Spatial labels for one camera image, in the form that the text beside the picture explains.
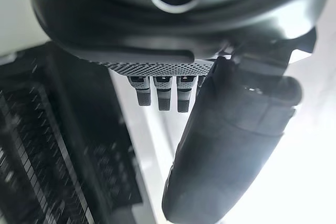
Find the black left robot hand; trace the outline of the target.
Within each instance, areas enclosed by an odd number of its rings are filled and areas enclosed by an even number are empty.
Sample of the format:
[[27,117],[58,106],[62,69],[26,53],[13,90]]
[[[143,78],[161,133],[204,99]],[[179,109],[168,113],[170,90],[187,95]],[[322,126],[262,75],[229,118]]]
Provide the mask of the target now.
[[59,47],[127,76],[149,104],[149,78],[183,78],[212,62],[165,182],[172,223],[217,223],[268,160],[302,99],[286,77],[294,50],[313,52],[327,0],[31,0]]

